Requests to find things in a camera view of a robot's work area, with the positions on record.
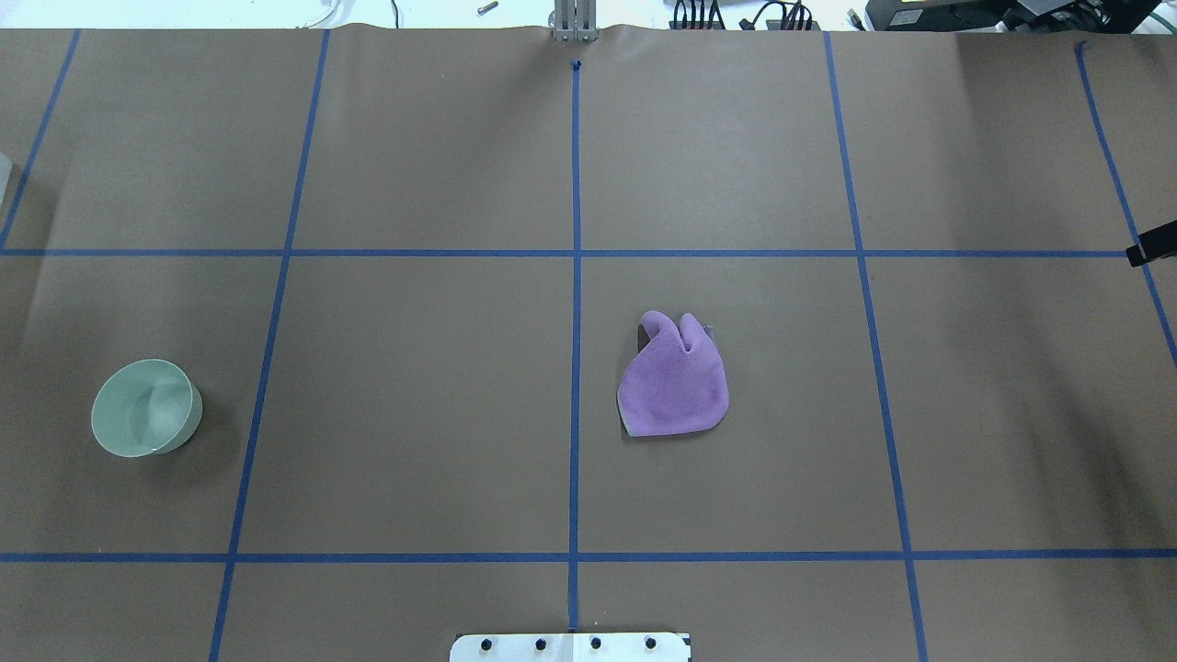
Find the aluminium frame post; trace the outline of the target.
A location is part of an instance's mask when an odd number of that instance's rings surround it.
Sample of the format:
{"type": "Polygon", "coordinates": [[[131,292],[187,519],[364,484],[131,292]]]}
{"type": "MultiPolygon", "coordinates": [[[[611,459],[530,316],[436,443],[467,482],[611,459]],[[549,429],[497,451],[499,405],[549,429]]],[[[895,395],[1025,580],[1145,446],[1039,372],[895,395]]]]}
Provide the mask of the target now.
{"type": "Polygon", "coordinates": [[[550,27],[558,44],[591,44],[600,37],[596,0],[556,0],[550,27]]]}

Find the pale green bowl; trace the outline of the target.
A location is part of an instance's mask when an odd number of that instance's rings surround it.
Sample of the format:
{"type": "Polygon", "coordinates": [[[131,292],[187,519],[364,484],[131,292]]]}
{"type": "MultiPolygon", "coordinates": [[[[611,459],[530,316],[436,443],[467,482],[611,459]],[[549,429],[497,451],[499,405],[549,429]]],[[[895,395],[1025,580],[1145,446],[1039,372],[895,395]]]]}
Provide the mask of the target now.
{"type": "Polygon", "coordinates": [[[169,454],[192,439],[201,421],[201,390],[185,370],[161,358],[118,369],[91,409],[97,444],[121,458],[169,454]]]}

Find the purple cloth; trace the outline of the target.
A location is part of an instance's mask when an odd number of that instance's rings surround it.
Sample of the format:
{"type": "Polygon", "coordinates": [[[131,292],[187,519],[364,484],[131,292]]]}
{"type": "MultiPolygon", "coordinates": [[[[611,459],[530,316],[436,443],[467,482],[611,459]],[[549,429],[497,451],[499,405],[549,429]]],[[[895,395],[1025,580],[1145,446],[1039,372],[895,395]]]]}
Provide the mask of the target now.
{"type": "Polygon", "coordinates": [[[730,408],[725,364],[711,327],[681,315],[641,315],[647,343],[623,370],[617,390],[631,439],[699,433],[717,428],[730,408]]]}

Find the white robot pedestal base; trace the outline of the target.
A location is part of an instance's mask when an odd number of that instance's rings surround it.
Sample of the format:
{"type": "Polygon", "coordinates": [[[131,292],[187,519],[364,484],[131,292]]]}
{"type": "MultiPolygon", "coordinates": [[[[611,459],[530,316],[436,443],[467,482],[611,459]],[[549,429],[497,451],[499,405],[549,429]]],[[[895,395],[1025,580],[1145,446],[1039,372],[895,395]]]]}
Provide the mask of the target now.
{"type": "Polygon", "coordinates": [[[450,661],[692,661],[685,633],[484,633],[455,638],[450,661]]]}

